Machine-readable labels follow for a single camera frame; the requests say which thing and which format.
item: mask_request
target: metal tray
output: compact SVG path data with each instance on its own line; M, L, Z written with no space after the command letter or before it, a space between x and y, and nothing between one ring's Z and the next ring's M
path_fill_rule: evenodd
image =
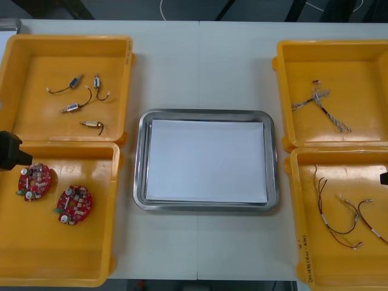
M266 203L243 203L146 199L152 121L155 119L175 121L262 122L264 127L264 156L266 161L266 190L268 201ZM155 109L143 113L139 122L133 197L136 204L144 210L271 211L279 203L275 134L272 118L262 111L247 110Z

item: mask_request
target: yellow tray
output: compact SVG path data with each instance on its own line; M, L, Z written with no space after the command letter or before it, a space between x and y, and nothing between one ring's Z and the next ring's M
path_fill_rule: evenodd
M130 85L135 60L132 40L127 36L15 35L10 38L0 69L0 130L23 141L113 141L123 144ZM81 73L77 88L51 95L46 88L60 90ZM100 98L95 97L93 79L101 78ZM61 114L72 103L85 103L88 85L90 104L76 112ZM104 131L80 125L101 121Z
M278 77L287 151L295 147L388 145L388 41L281 41ZM330 89L323 106L352 132L338 133L311 98L313 80Z
M112 142L24 142L33 163L51 168L53 184L39 201L15 194L22 166L0 172L0 286L99 286L114 270L113 223L119 148ZM62 192L82 185L93 197L76 226L58 221Z
M386 147L299 148L285 161L290 178L293 212L298 240L297 275L316 290L388 289L388 244L382 242L359 219L355 230L344 235L351 243L362 241L357 250L337 243L329 233L318 210L318 195L313 174L325 177L322 192L323 213L329 225L347 231L354 215L338 197L357 207L364 199L363 215L385 239L388 238L388 186L380 184L380 174L387 171Z

